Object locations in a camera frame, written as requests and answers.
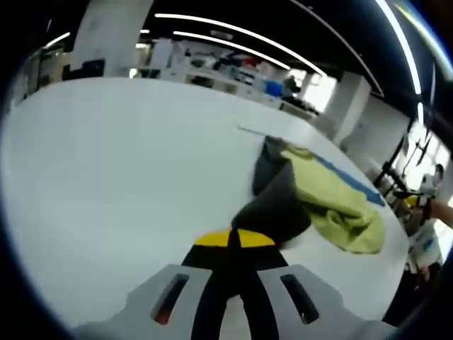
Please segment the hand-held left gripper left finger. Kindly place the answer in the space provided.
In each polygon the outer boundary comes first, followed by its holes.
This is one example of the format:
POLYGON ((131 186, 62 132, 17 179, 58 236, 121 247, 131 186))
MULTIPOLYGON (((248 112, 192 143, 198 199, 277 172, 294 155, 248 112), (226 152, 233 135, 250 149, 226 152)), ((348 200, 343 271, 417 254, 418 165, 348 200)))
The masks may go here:
POLYGON ((122 311, 123 339, 218 339, 236 295, 236 233, 209 232, 181 265, 167 265, 135 288, 122 311))

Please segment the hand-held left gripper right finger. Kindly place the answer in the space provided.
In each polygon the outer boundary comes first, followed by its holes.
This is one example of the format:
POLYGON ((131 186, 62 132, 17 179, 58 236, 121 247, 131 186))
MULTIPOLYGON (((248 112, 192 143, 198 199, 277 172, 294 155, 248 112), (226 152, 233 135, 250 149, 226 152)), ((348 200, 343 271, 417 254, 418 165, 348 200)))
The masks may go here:
POLYGON ((231 231, 235 284, 252 339, 343 339, 338 292, 302 266, 290 266, 274 241, 231 231))

